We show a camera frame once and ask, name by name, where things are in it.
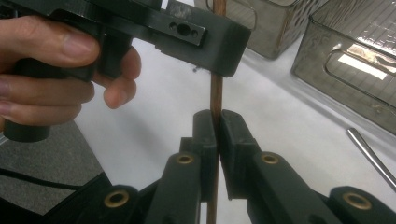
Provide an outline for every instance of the hand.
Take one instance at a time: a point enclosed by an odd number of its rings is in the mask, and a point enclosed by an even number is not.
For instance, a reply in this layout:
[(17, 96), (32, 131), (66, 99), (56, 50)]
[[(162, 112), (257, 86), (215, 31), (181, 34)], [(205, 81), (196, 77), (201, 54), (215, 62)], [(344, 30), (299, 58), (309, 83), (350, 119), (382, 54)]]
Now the hand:
[[(35, 16), (0, 20), (0, 30), (0, 116), (26, 125), (59, 124), (75, 118), (81, 104), (94, 95), (92, 83), (22, 77), (11, 75), (12, 69), (22, 58), (61, 67), (87, 65), (98, 57), (98, 43), (63, 23)], [(106, 88), (104, 98), (110, 108), (134, 97), (134, 79), (140, 73), (135, 49), (126, 54), (121, 67), (122, 75), (117, 79), (94, 76), (94, 81)]]

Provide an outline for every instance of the gray box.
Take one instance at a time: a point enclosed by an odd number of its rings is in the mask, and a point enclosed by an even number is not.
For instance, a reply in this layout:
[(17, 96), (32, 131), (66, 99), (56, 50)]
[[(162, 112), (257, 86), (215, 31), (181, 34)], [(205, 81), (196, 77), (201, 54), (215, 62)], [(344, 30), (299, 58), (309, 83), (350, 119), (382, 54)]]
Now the gray box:
[(396, 3), (329, 1), (310, 17), (291, 71), (396, 134)]

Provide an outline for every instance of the black tool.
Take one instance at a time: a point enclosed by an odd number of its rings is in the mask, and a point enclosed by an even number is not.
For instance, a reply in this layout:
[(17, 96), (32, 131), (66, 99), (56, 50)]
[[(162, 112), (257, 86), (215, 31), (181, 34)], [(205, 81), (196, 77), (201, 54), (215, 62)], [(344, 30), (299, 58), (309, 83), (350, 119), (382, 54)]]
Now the black tool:
[[(102, 53), (96, 62), (80, 68), (59, 68), (34, 59), (17, 63), (15, 74), (58, 78), (72, 76), (90, 81), (94, 70), (110, 77), (120, 75), (120, 60), (133, 38), (148, 41), (162, 53), (231, 77), (242, 57), (250, 31), (233, 21), (175, 0), (0, 0), (3, 18), (40, 15), (62, 21), (95, 37)], [(49, 127), (11, 124), (4, 135), (22, 142), (47, 137)]]
[[(137, 191), (99, 175), (35, 224), (198, 224), (200, 203), (212, 200), (216, 138), (209, 110), (194, 116), (158, 181)], [(280, 155), (261, 151), (242, 116), (223, 110), (220, 156), (230, 199), (247, 200), (253, 224), (389, 224), (396, 214), (371, 194), (339, 187), (318, 194)]]

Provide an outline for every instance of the black cable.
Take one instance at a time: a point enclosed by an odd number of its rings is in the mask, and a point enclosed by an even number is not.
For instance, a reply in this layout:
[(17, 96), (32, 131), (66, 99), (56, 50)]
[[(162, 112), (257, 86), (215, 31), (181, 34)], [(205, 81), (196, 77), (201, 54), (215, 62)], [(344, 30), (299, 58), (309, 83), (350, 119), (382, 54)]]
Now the black cable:
[(50, 187), (50, 188), (56, 188), (56, 189), (70, 189), (70, 190), (78, 190), (80, 189), (82, 186), (75, 186), (75, 185), (67, 185), (67, 184), (60, 184), (60, 183), (55, 183), (55, 182), (50, 182), (47, 180), (42, 180), (42, 179), (38, 179), (29, 175), (24, 175), (24, 174), (20, 174), (14, 171), (10, 171), (10, 170), (6, 170), (3, 168), (0, 168), (0, 175), (4, 175), (7, 177), (11, 177), (11, 178), (15, 178), (15, 179), (19, 179), (19, 180), (23, 180), (23, 181), (27, 181), (33, 184), (37, 184), (37, 185), (41, 185), (41, 186), (45, 186), (45, 187)]

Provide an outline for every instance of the copper rod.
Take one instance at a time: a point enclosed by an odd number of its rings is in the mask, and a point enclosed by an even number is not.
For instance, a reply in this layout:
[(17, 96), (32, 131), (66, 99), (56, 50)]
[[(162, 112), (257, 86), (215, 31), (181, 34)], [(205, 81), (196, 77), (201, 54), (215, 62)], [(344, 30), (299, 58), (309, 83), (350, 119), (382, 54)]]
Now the copper rod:
[[(214, 0), (213, 12), (220, 16), (226, 15), (226, 0)], [(216, 224), (219, 188), (219, 126), (222, 106), (222, 76), (212, 73), (210, 80), (210, 111), (212, 113), (213, 125), (218, 142), (215, 181), (213, 186), (213, 199), (207, 203), (206, 224)]]

